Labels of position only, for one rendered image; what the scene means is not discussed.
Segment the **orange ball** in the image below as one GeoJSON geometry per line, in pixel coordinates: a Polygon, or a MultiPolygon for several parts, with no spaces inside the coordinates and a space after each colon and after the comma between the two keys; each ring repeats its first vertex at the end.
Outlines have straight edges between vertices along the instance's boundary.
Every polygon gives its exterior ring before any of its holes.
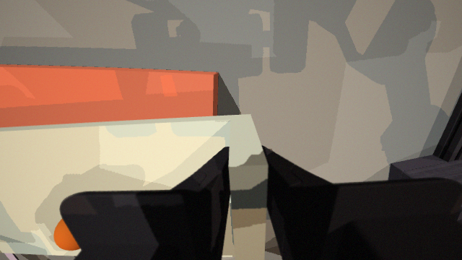
{"type": "Polygon", "coordinates": [[[63,219],[57,224],[53,237],[56,245],[63,250],[75,251],[80,249],[63,219]]]}

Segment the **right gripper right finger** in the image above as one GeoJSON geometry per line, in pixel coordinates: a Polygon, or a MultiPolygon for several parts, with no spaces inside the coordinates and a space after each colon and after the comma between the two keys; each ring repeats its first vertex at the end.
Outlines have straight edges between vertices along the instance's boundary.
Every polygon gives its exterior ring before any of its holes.
{"type": "Polygon", "coordinates": [[[449,214],[462,184],[447,178],[332,183],[262,145],[269,165],[267,209],[282,260],[335,260],[352,220],[449,214]]]}

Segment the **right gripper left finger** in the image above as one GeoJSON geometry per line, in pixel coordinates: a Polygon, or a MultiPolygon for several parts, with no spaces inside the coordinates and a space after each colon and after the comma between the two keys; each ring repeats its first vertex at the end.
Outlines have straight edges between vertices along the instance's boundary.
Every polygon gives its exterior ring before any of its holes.
{"type": "Polygon", "coordinates": [[[81,250],[87,244],[174,245],[182,260],[222,260],[229,150],[221,149],[174,191],[83,191],[61,202],[61,217],[81,250]]]}

